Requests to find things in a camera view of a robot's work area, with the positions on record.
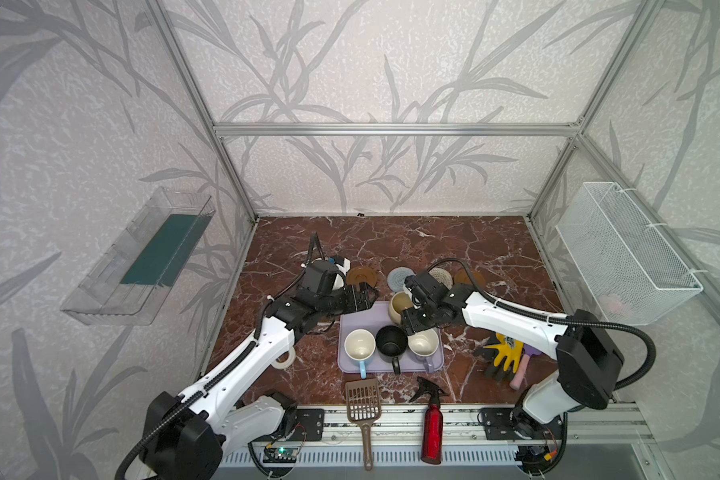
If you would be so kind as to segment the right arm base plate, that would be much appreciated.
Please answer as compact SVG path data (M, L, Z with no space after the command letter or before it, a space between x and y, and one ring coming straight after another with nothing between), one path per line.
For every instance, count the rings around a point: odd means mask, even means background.
M561 416L544 425L524 414L515 417L512 407L481 408L477 414L477 421L489 441L551 442L561 440L567 426Z

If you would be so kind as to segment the brown wooden coaster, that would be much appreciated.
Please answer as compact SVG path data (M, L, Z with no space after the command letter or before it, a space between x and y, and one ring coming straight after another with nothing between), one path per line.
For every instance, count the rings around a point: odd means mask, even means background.
M367 266L352 267L347 272L347 281L351 285L367 283L371 287L376 287L378 284L378 274L374 269Z

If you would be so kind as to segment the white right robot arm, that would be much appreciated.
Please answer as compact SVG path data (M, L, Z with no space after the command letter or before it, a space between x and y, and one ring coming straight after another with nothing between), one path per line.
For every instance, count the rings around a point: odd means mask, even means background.
M445 325L466 325L503 335L554 360L557 370L530 386L511 413L510 424L519 435L528 437L578 406L606 409L613 392L636 383L654 366L656 345L644 331L601 322L581 309L566 315L502 300L487 293L469 267L456 258L452 261L463 267L469 282L447 288L431 271L449 261L439 260L405 278L413 306L401 314L402 328L413 335ZM610 330L633 335L646 348L643 363L625 378L620 377L625 358Z

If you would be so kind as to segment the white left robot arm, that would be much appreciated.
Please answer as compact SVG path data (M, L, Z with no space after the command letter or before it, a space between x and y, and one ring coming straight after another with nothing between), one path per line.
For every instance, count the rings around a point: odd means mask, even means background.
M123 479L135 460L156 479L209 479L229 452L275 431L284 416L271 396L238 408L249 387L324 318L370 309L378 290L347 279L348 259L326 257L311 235L296 278L265 301L254 330L213 370L177 395L150 404L144 433L118 466Z

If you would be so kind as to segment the blue grey woven coaster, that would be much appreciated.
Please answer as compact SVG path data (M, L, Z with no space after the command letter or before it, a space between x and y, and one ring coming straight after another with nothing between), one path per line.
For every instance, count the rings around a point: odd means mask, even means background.
M396 267L387 274L387 285L393 293L402 292L405 289L405 280L414 275L415 272L408 267Z

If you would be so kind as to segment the beige ceramic mug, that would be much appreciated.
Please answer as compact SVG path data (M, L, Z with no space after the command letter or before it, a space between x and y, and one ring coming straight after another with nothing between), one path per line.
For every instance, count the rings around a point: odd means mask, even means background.
M397 292L393 295L388 304L388 315L391 321L400 325L402 323L402 313L413 307L410 296L405 292Z

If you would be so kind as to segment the dark wooden coaster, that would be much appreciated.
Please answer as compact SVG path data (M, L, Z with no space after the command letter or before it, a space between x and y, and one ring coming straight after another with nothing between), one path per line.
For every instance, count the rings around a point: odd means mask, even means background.
M477 272L477 271L473 271L471 274L468 274L465 269L460 269L453 276L454 282L459 283L459 284L471 285L472 282L471 282L470 278L473 278L480 287L485 287L487 284L484 276L480 272Z

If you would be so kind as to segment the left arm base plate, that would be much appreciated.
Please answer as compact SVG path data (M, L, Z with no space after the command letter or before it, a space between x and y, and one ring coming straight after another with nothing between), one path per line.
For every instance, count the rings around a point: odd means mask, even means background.
M322 408L289 409L273 436L283 441L320 441L323 438L325 414Z

